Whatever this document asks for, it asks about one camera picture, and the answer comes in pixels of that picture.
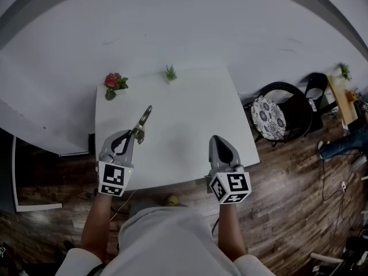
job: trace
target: shirt sleeve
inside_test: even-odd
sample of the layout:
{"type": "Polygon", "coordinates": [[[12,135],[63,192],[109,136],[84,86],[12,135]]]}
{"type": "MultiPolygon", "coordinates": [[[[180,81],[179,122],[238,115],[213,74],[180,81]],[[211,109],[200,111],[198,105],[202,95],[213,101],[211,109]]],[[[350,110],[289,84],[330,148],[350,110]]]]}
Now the shirt sleeve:
{"type": "Polygon", "coordinates": [[[93,268],[102,264],[101,260],[89,251],[72,248],[55,276],[86,276],[93,268]]]}
{"type": "Polygon", "coordinates": [[[275,276],[253,255],[243,255],[234,264],[241,276],[275,276]]]}

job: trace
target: white cable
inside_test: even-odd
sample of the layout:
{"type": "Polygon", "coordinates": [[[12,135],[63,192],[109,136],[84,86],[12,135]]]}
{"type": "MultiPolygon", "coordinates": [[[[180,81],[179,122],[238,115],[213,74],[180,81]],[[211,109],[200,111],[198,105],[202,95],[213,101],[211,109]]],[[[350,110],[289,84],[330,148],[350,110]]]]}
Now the white cable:
{"type": "MultiPolygon", "coordinates": [[[[138,189],[136,189],[136,190],[134,190],[134,191],[132,192],[132,194],[131,194],[131,196],[129,196],[128,200],[127,200],[127,201],[125,201],[125,202],[123,203],[123,205],[122,205],[121,207],[119,207],[119,208],[118,208],[118,210],[117,210],[117,211],[121,210],[121,208],[122,208],[124,205],[126,205],[126,204],[127,204],[127,202],[129,201],[129,199],[133,196],[133,194],[135,194],[135,192],[136,192],[137,190],[138,190],[138,189]]],[[[117,214],[118,214],[118,213],[116,212],[116,213],[114,214],[114,216],[112,216],[112,218],[110,219],[110,221],[111,221],[112,219],[114,219],[114,218],[115,218],[115,216],[116,216],[117,214]]]]}

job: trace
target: power outlet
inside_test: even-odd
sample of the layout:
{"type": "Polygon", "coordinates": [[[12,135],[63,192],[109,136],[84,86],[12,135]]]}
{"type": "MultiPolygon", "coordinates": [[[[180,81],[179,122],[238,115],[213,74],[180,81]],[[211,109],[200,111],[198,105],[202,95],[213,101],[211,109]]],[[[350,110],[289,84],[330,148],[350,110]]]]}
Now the power outlet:
{"type": "Polygon", "coordinates": [[[341,188],[343,189],[343,192],[346,192],[346,185],[345,182],[341,182],[341,188]]]}

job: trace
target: black chair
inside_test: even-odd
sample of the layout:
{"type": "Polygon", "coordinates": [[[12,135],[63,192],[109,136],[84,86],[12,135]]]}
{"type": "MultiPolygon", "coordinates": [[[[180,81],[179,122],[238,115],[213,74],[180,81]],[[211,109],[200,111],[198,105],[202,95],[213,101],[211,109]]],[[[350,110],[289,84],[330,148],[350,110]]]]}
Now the black chair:
{"type": "MultiPolygon", "coordinates": [[[[273,142],[273,146],[276,146],[277,143],[288,143],[293,140],[297,140],[300,137],[303,137],[308,132],[309,127],[312,123],[312,109],[309,101],[304,96],[302,91],[291,84],[285,82],[271,83],[260,90],[258,97],[265,97],[269,92],[275,90],[283,90],[289,92],[290,94],[292,94],[292,96],[289,97],[287,100],[283,99],[285,101],[283,101],[282,103],[277,103],[285,117],[286,132],[282,139],[266,139],[267,141],[273,142]]],[[[250,106],[251,103],[248,103],[245,104],[243,108],[248,109],[250,108],[250,106]]],[[[257,133],[258,137],[256,138],[255,142],[263,138],[263,136],[258,131],[257,133]]]]}
{"type": "Polygon", "coordinates": [[[308,131],[309,133],[311,133],[311,132],[314,132],[314,131],[317,131],[323,128],[323,122],[322,122],[321,113],[320,113],[320,106],[321,106],[323,95],[327,88],[328,79],[326,75],[320,74],[318,72],[314,72],[308,75],[307,78],[309,78],[309,80],[308,80],[308,84],[306,86],[305,93],[304,93],[304,95],[307,98],[309,98],[307,96],[308,92],[310,92],[312,89],[315,89],[315,93],[320,90],[319,91],[320,94],[318,95],[318,97],[309,98],[313,100],[313,102],[315,103],[315,107],[316,107],[316,111],[315,112],[312,111],[312,123],[308,131]]]}

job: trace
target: blue jeans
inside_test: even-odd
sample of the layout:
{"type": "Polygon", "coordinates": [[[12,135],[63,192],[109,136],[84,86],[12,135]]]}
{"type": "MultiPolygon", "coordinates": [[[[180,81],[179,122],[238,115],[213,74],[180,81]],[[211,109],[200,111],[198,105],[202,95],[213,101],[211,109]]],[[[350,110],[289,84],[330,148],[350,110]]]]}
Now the blue jeans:
{"type": "Polygon", "coordinates": [[[337,139],[330,144],[323,144],[320,148],[322,159],[330,159],[336,155],[343,155],[349,150],[366,150],[368,147],[368,128],[364,126],[352,134],[337,139]]]}

